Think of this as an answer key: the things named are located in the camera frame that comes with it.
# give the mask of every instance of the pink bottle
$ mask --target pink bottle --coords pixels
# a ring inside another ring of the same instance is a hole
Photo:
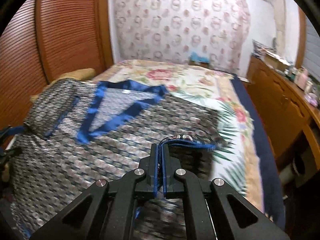
[[[304,69],[303,72],[299,75],[299,77],[295,81],[295,84],[298,87],[300,87],[302,90],[304,90],[306,87],[307,81],[308,81],[308,70]]]

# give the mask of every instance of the navy blue mattress side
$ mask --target navy blue mattress side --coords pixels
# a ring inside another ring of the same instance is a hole
[[[253,140],[257,156],[260,158],[265,213],[272,216],[274,223],[284,230],[285,215],[281,183],[267,134],[247,90],[236,75],[234,75],[232,84],[241,104],[253,119]]]

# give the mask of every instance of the louvered door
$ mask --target louvered door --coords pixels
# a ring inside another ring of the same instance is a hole
[[[30,96],[47,85],[36,44],[35,1],[22,5],[0,37],[0,128],[22,124]]]
[[[40,0],[39,50],[50,81],[83,68],[105,70],[97,0]]]

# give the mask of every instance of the triangular cutout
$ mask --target triangular cutout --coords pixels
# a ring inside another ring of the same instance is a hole
[[[256,222],[258,217],[243,205],[235,196],[228,194],[227,199],[240,228],[246,228]]]
[[[77,205],[69,214],[67,214],[63,220],[63,224],[70,225],[79,229],[82,221],[87,214],[92,202],[92,196],[86,197],[79,205]]]

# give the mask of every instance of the floral bedsheet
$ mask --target floral bedsheet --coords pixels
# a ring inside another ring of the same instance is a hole
[[[219,133],[231,146],[213,154],[210,179],[225,179],[263,212],[263,193],[252,139],[253,125],[231,83],[233,76],[198,66],[146,60],[126,60],[113,65],[92,81],[120,82],[131,79],[145,85],[165,85],[172,95],[219,110]]]

